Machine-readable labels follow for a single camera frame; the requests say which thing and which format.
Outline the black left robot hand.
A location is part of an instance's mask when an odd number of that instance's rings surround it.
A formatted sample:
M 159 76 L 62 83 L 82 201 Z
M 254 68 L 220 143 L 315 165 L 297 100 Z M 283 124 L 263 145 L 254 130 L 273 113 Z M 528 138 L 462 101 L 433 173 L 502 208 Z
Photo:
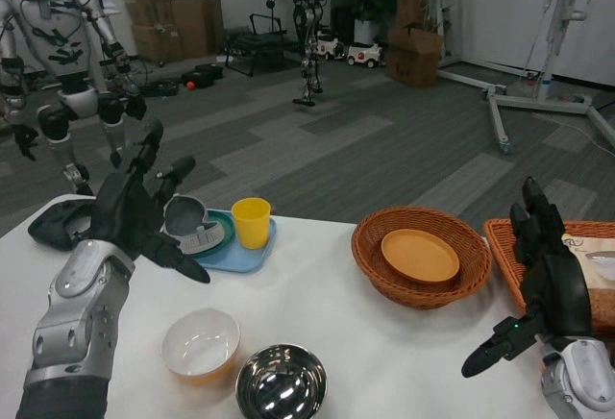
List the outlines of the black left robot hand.
M 96 196 L 89 237 L 114 244 L 131 259 L 144 256 L 193 281 L 209 283 L 209 273 L 181 251 L 177 239 L 162 231 L 165 206 L 196 165 L 187 156 L 155 170 L 162 136 L 159 120 L 143 124 Z

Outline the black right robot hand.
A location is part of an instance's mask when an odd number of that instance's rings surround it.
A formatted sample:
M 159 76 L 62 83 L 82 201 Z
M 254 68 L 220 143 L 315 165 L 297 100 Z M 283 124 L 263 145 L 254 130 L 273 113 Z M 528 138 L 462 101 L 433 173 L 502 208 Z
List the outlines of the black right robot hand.
M 464 361 L 465 378 L 502 358 L 515 359 L 537 336 L 567 344 L 574 336 L 592 334 L 589 291 L 577 258 L 563 243 L 565 227 L 556 205 L 532 177 L 524 182 L 522 195 L 524 203 L 514 203 L 509 218 L 513 252 L 525 266 L 520 289 L 526 313 L 520 319 L 507 317 L 493 328 L 493 335 Z

